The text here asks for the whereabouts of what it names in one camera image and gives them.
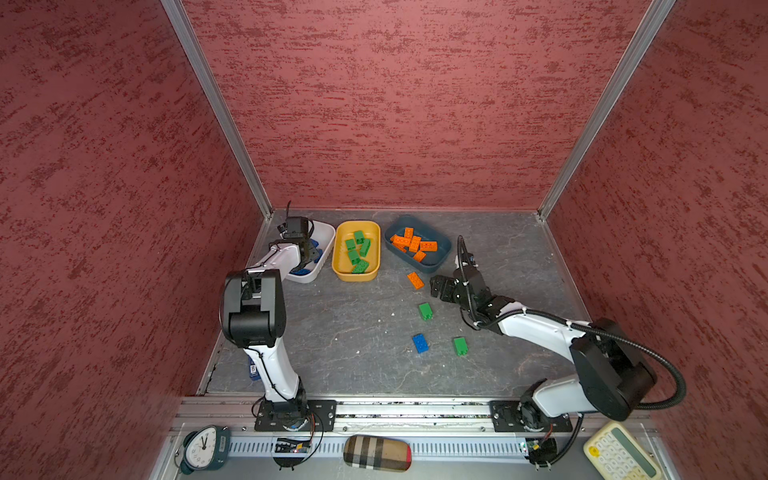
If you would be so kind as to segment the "green small lego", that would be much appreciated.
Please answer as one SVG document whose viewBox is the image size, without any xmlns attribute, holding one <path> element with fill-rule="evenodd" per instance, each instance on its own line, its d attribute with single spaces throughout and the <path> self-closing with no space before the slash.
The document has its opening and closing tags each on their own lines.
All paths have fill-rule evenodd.
<svg viewBox="0 0 768 480">
<path fill-rule="evenodd" d="M 429 303 L 419 304 L 418 309 L 423 321 L 429 321 L 433 319 L 434 313 Z"/>
</svg>

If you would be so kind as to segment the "green long lego brick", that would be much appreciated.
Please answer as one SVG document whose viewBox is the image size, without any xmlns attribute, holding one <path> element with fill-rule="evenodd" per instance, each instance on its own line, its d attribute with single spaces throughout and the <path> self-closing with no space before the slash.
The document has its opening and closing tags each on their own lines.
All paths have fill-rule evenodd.
<svg viewBox="0 0 768 480">
<path fill-rule="evenodd" d="M 366 257 L 370 251 L 371 248 L 371 240 L 368 238 L 365 238 L 360 246 L 359 255 L 361 257 Z"/>
</svg>

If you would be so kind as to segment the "green lego plate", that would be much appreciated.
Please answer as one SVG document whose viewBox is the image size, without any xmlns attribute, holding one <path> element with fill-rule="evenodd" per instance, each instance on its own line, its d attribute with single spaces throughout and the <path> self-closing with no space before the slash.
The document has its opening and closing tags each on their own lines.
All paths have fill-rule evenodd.
<svg viewBox="0 0 768 480">
<path fill-rule="evenodd" d="M 353 274 L 363 274 L 367 271 L 369 263 L 365 260 L 359 260 L 352 270 Z"/>
</svg>

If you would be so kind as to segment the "orange lego brick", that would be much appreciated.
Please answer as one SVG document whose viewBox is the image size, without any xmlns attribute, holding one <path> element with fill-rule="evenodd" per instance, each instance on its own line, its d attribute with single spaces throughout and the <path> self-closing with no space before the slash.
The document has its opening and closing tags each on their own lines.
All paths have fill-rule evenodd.
<svg viewBox="0 0 768 480">
<path fill-rule="evenodd" d="M 408 251 L 409 248 L 410 248 L 410 244 L 411 244 L 411 239 L 410 238 L 403 237 L 403 236 L 400 236 L 400 235 L 393 235 L 390 238 L 390 241 L 391 241 L 391 244 L 395 248 L 397 248 L 397 249 L 399 249 L 401 251 Z"/>
</svg>

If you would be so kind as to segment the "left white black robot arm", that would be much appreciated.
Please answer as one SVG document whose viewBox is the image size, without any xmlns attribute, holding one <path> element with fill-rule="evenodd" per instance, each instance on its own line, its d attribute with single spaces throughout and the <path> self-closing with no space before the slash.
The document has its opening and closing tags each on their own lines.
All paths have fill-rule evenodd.
<svg viewBox="0 0 768 480">
<path fill-rule="evenodd" d="M 314 225 L 289 216 L 278 226 L 280 238 L 255 265 L 228 274 L 220 306 L 226 340 L 243 350 L 264 385 L 262 405 L 286 430 L 299 430 L 308 421 L 306 394 L 290 365 L 283 342 L 287 313 L 283 292 L 286 276 L 319 257 L 311 242 Z"/>
</svg>

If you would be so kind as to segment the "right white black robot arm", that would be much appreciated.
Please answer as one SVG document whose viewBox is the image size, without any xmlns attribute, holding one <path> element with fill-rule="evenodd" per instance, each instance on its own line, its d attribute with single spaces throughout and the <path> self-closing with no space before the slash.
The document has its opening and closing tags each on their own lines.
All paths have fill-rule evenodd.
<svg viewBox="0 0 768 480">
<path fill-rule="evenodd" d="M 660 353 L 627 338 L 616 322 L 571 320 L 492 293 L 462 237 L 454 273 L 433 276 L 430 293 L 458 305 L 475 331 L 521 339 L 571 362 L 574 374 L 539 380 L 518 400 L 513 417 L 528 431 L 541 431 L 572 413 L 623 421 L 636 410 L 677 406 L 687 395 L 682 372 Z"/>
</svg>

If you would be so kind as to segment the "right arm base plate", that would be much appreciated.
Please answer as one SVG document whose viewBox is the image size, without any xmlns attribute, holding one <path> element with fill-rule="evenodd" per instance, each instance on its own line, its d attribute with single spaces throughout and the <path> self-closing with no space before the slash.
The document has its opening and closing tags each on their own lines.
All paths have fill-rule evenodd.
<svg viewBox="0 0 768 480">
<path fill-rule="evenodd" d="M 489 409 L 495 432 L 546 434 L 573 430 L 567 414 L 547 417 L 533 401 L 493 400 Z"/>
</svg>

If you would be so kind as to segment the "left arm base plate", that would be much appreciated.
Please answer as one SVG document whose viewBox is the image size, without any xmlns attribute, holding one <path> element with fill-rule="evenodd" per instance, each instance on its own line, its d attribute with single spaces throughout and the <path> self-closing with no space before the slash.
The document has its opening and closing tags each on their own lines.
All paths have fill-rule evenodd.
<svg viewBox="0 0 768 480">
<path fill-rule="evenodd" d="M 334 429 L 338 402 L 307 400 L 296 402 L 263 401 L 255 413 L 257 432 L 315 433 Z"/>
</svg>

